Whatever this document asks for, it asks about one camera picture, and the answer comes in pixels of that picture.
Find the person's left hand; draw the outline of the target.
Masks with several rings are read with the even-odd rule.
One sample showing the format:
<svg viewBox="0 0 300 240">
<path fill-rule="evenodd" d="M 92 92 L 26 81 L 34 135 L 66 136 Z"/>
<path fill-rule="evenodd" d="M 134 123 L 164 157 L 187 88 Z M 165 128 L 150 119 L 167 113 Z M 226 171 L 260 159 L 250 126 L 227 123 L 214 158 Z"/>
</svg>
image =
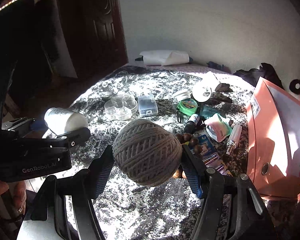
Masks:
<svg viewBox="0 0 300 240">
<path fill-rule="evenodd" d="M 9 185 L 6 182 L 0 181 L 0 196 L 9 190 Z M 26 206 L 26 184 L 25 181 L 19 181 L 14 186 L 13 193 L 13 206 L 15 209 L 21 213 L 25 214 L 25 206 Z"/>
</svg>

